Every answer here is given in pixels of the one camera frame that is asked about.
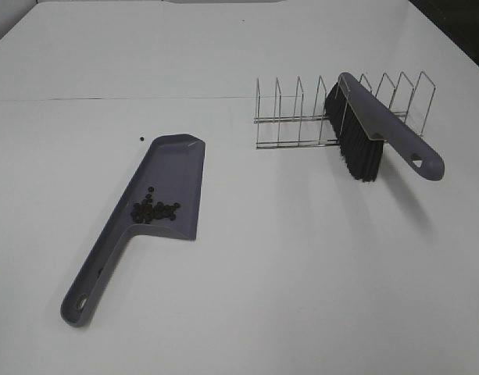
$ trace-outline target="wire rack slot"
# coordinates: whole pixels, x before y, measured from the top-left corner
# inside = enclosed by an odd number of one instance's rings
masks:
[[[420,72],[416,84],[404,72],[400,72],[397,80],[393,80],[388,73],[383,73],[374,93],[366,74],[360,75],[359,82],[415,133],[423,136],[436,91],[434,82],[424,71]],[[262,95],[260,80],[257,78],[254,115],[254,124],[257,126],[256,148],[338,145],[324,110],[327,96],[328,90],[322,76],[317,79],[313,100],[304,90],[300,77],[296,79],[294,95],[283,95],[281,83],[276,78],[273,97]],[[268,115],[268,107],[273,108],[272,116]]]

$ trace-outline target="wall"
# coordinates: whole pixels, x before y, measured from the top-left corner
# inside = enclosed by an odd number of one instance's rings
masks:
[[[0,0],[0,39],[35,5],[36,0]]]

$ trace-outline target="hand brush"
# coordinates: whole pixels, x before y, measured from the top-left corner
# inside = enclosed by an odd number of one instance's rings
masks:
[[[376,180],[384,140],[422,177],[437,181],[444,176],[441,156],[350,73],[340,74],[325,109],[341,155],[357,180]]]

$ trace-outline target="black bristles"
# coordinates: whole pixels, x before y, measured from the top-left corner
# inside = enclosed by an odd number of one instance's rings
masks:
[[[384,142],[367,137],[338,84],[327,96],[325,107],[350,174],[356,180],[375,181]]]

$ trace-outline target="white table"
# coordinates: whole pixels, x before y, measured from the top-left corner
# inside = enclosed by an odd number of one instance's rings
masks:
[[[479,374],[479,68],[405,1],[342,3],[47,2],[2,40],[0,374]],[[254,149],[256,77],[343,70],[430,74],[444,180]],[[206,142],[197,241],[136,237],[67,326],[139,137],[179,132]]]

